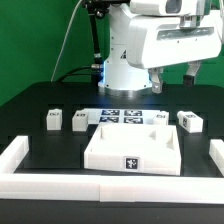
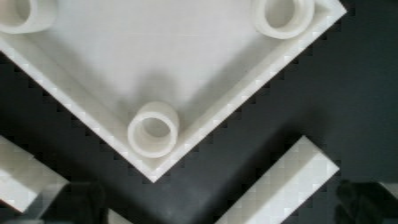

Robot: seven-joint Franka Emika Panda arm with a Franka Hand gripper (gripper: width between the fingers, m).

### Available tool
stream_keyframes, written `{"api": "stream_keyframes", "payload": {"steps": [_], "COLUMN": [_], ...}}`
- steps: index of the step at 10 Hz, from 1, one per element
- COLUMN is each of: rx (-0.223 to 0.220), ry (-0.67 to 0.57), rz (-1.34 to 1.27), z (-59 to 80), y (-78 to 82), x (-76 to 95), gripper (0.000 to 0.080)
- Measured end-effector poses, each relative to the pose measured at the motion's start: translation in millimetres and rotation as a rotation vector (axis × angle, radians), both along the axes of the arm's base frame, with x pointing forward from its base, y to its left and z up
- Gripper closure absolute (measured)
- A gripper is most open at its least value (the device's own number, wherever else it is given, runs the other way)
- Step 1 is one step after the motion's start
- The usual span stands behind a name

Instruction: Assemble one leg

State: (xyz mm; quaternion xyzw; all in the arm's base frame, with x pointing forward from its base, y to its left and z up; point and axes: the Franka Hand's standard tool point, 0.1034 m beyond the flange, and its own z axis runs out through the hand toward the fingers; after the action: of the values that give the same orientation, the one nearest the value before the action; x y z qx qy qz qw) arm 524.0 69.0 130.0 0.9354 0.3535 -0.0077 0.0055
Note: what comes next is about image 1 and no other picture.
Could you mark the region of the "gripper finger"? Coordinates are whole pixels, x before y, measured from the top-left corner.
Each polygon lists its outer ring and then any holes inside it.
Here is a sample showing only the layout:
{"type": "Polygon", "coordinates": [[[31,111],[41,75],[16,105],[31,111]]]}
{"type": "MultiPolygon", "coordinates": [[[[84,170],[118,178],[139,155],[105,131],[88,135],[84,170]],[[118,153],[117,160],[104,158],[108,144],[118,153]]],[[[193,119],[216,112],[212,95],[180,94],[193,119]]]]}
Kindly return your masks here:
{"type": "Polygon", "coordinates": [[[163,80],[162,80],[162,68],[151,68],[148,70],[149,79],[152,83],[152,91],[156,94],[160,94],[163,90],[163,80]]]}
{"type": "Polygon", "coordinates": [[[188,63],[188,70],[183,76],[183,84],[185,86],[193,86],[196,81],[196,76],[200,70],[201,62],[193,61],[188,63]]]}

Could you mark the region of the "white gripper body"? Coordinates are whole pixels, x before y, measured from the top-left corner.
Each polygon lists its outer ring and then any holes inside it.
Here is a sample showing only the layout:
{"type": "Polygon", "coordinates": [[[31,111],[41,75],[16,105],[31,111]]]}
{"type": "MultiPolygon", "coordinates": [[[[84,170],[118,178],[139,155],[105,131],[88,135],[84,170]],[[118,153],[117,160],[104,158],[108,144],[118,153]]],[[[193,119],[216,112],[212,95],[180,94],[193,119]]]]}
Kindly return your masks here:
{"type": "Polygon", "coordinates": [[[180,28],[178,17],[134,17],[128,28],[127,61],[150,69],[217,57],[222,46],[222,19],[205,16],[197,28],[180,28]]]}

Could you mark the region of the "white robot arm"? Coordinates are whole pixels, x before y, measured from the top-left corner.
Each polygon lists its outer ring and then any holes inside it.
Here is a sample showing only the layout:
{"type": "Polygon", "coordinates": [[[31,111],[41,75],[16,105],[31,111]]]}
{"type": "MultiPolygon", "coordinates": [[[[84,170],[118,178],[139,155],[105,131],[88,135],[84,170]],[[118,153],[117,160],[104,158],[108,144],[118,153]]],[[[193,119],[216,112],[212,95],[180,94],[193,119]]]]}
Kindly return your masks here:
{"type": "Polygon", "coordinates": [[[192,86],[201,61],[224,45],[224,0],[102,0],[108,4],[110,53],[99,90],[134,97],[163,90],[163,68],[188,65],[192,86]]]}

